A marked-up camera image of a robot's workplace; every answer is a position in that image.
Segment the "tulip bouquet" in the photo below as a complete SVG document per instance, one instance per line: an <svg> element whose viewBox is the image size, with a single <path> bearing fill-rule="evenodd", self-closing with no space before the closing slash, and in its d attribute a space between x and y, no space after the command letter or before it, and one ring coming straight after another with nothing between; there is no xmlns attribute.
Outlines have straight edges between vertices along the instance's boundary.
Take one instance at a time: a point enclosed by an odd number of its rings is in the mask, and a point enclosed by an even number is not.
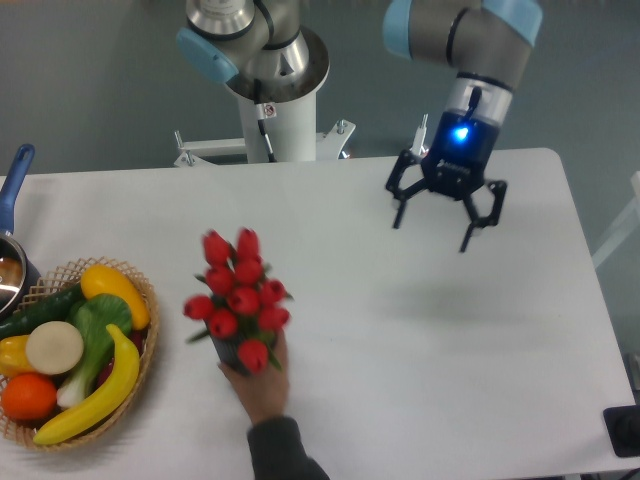
<svg viewBox="0 0 640 480"><path fill-rule="evenodd" d="M209 231L202 245L208 266L196 278L212 293L184 304L184 315L207 327L189 341L210 336L220 360L241 373L258 374L269 363L281 368L272 347L276 332L289 321L280 302L292 297L280 281L267 277L270 266L262 262L258 236L243 228L234 248Z"/></svg>

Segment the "flower pot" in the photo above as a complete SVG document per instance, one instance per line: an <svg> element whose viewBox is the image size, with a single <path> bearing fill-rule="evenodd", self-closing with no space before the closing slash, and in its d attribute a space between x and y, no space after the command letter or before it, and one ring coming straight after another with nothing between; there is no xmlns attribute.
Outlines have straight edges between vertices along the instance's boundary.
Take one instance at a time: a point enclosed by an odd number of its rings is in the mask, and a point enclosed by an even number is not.
<svg viewBox="0 0 640 480"><path fill-rule="evenodd" d="M243 335L236 335L234 337L222 340L217 338L211 334L211 330L209 330L209 325L207 324L207 330L209 331L209 336L213 341L213 346L218 352L218 357L220 357L220 361L222 363L226 363L231 368L233 368L236 372L248 377L251 375L249 370L242 364L240 359L238 358L238 347L240 344L246 340L246 337Z"/></svg>

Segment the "human hand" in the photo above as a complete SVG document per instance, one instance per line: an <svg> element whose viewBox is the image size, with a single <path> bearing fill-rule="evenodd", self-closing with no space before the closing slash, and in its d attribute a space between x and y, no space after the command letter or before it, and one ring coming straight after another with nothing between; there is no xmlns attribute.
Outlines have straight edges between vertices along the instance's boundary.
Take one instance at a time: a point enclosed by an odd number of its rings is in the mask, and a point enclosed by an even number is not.
<svg viewBox="0 0 640 480"><path fill-rule="evenodd" d="M282 365L281 372L269 365L262 373L245 377L229 365L218 365L231 383L254 426L284 415L289 398L289 359L287 340L282 330L278 333L274 353Z"/></svg>

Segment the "blue led light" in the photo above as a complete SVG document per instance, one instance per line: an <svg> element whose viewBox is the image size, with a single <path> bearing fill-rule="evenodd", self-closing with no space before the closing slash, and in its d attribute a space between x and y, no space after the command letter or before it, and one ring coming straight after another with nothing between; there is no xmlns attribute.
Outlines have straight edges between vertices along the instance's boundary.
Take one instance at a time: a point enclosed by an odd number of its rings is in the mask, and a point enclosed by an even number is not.
<svg viewBox="0 0 640 480"><path fill-rule="evenodd" d="M453 131L453 137L459 142L464 142L468 135L469 129L467 127L459 127Z"/></svg>

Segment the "sleeve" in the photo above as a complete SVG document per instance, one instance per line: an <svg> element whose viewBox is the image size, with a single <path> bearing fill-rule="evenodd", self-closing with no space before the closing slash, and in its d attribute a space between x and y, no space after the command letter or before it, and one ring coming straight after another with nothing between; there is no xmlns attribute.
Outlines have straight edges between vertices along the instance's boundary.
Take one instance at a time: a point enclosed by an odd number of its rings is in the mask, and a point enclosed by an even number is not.
<svg viewBox="0 0 640 480"><path fill-rule="evenodd" d="M247 438L256 480L329 480L307 457L295 420L279 417L252 428Z"/></svg>

